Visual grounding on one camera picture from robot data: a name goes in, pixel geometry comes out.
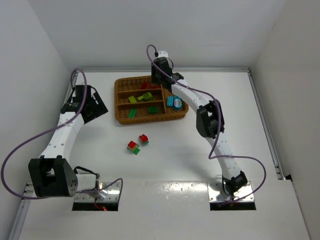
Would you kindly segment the red green legos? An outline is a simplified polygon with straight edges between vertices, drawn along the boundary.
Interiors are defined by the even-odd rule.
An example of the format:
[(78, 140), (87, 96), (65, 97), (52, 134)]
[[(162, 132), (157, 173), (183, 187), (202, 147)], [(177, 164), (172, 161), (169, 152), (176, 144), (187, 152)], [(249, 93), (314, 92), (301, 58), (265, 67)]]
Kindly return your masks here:
[(133, 154), (137, 155), (140, 152), (140, 146), (134, 141), (130, 141), (127, 145), (127, 149)]

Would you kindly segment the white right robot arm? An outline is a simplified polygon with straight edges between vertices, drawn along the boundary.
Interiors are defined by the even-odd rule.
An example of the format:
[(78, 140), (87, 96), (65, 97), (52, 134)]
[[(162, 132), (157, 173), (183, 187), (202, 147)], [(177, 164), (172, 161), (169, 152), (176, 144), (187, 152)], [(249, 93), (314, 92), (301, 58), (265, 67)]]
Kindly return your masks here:
[(220, 102), (211, 94), (190, 87), (181, 74), (173, 73), (168, 58), (164, 56), (152, 61), (151, 80), (178, 96), (196, 113), (196, 129), (212, 147), (209, 158), (218, 159), (224, 191), (227, 195), (234, 196), (248, 180), (227, 144)]

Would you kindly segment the red long lego brick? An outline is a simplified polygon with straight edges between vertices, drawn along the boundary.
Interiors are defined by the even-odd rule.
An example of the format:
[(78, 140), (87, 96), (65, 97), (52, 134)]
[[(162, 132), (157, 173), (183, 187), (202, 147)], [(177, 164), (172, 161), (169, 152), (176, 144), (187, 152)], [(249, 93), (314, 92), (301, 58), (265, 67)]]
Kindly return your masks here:
[(141, 134), (139, 136), (139, 140), (143, 145), (147, 145), (149, 143), (149, 139), (145, 134)]

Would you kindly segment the teal printed lego brick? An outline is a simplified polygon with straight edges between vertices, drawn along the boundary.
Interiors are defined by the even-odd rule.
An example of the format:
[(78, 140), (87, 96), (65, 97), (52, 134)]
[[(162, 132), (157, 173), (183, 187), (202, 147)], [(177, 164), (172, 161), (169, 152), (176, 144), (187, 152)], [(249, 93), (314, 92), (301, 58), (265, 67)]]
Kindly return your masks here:
[(182, 100), (179, 96), (174, 95), (173, 96), (173, 109), (175, 111), (179, 111), (182, 108)]

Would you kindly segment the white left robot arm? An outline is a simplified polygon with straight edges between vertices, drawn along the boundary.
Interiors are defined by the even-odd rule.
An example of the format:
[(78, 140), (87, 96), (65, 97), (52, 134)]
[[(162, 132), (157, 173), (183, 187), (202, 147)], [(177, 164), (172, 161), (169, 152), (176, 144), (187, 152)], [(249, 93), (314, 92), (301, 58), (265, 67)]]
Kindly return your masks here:
[(107, 107), (93, 86), (74, 87), (60, 110), (58, 129), (40, 156), (32, 158), (28, 164), (37, 197), (73, 197), (76, 193), (96, 188), (99, 175), (94, 172), (77, 173), (69, 161), (83, 125), (107, 112)]

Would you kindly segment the teal long lego brick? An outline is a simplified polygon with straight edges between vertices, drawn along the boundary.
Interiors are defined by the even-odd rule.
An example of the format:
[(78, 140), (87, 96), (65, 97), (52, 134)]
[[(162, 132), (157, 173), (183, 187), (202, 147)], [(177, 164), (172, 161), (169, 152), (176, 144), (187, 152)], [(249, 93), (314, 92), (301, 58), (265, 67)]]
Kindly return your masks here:
[(168, 96), (167, 101), (166, 101), (166, 106), (167, 107), (173, 107), (174, 105), (174, 97), (173, 96)]

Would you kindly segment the red flower printed lego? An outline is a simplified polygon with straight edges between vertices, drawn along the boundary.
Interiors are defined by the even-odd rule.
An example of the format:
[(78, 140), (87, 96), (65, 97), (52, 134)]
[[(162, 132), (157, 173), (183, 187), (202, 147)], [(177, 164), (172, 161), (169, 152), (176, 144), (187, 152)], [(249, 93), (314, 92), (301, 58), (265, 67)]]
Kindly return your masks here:
[(142, 85), (140, 86), (141, 90), (145, 90), (149, 87), (149, 83), (148, 82), (143, 82)]

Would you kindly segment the dark green square lego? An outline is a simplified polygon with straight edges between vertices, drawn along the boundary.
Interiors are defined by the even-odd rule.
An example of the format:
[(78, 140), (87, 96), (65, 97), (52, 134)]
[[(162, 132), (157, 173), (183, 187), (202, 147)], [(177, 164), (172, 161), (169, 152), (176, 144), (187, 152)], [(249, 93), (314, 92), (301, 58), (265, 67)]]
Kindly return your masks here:
[(149, 106), (148, 107), (148, 113), (151, 115), (158, 114), (159, 108), (157, 106)]

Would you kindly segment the dark green long lego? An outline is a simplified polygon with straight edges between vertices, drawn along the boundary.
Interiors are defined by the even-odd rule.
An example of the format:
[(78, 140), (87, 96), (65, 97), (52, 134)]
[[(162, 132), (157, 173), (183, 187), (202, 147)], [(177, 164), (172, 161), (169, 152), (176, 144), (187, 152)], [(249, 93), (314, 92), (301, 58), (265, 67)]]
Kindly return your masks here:
[(137, 109), (136, 108), (131, 108), (128, 114), (128, 118), (132, 119), (135, 118), (137, 114)]

